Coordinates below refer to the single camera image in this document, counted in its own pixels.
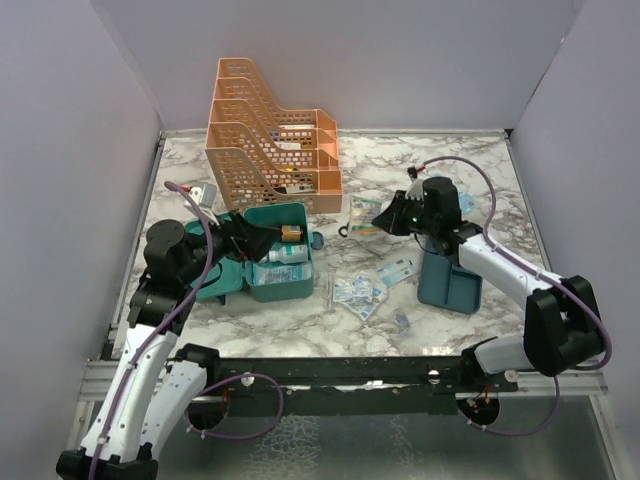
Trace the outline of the amber medicine bottle orange cap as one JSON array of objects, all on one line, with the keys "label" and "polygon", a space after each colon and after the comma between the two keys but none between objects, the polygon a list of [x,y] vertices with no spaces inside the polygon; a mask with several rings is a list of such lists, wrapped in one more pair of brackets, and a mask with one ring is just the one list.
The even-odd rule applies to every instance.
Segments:
[{"label": "amber medicine bottle orange cap", "polygon": [[302,225],[285,224],[280,227],[282,243],[303,243],[306,229]]}]

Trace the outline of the clear blue gauze packet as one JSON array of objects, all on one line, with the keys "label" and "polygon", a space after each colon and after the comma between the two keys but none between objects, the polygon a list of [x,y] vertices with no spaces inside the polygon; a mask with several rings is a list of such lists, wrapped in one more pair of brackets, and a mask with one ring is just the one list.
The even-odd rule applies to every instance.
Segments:
[{"label": "clear blue gauze packet", "polygon": [[252,282],[256,286],[298,282],[309,279],[312,274],[313,269],[310,263],[275,267],[255,265]]}]

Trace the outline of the teal plastic medicine box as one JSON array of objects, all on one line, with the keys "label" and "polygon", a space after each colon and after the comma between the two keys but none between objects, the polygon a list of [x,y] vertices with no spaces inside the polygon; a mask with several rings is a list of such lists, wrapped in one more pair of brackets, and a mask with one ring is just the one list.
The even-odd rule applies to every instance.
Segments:
[{"label": "teal plastic medicine box", "polygon": [[309,297],[314,289],[313,232],[301,203],[251,207],[244,218],[258,226],[291,227],[296,240],[278,240],[262,260],[236,262],[223,259],[213,267],[196,295],[199,303],[225,303],[229,295],[247,292],[261,303]]}]

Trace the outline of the white blue bandage roll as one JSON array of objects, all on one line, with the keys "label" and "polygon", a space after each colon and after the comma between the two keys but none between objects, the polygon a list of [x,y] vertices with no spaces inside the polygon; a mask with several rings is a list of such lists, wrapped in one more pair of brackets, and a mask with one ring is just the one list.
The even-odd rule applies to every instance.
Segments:
[{"label": "white blue bandage roll", "polygon": [[308,247],[304,244],[284,245],[279,249],[270,250],[268,261],[282,264],[305,263],[309,259]]}]

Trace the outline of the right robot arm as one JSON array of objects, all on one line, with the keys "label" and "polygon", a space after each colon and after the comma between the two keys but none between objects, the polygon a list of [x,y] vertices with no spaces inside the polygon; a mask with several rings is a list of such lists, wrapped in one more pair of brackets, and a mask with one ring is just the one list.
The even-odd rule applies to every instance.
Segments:
[{"label": "right robot arm", "polygon": [[459,378],[467,389],[481,391],[506,370],[554,377],[609,353],[591,284],[540,269],[501,247],[463,218],[450,179],[417,180],[396,191],[372,224],[393,236],[426,236],[437,254],[487,280],[523,310],[522,336],[492,338],[465,351]]}]

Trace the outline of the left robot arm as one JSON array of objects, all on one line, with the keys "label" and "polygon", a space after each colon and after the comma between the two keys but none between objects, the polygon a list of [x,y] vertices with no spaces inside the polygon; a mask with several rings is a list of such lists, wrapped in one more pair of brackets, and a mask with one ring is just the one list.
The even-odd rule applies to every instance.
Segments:
[{"label": "left robot arm", "polygon": [[160,374],[181,335],[197,291],[221,260],[260,260],[279,239],[274,227],[202,215],[200,235],[176,220],[153,224],[146,234],[146,268],[130,301],[125,349],[104,402],[75,450],[61,453],[63,479],[154,479],[158,458],[192,399],[220,385],[219,355],[195,347]]}]

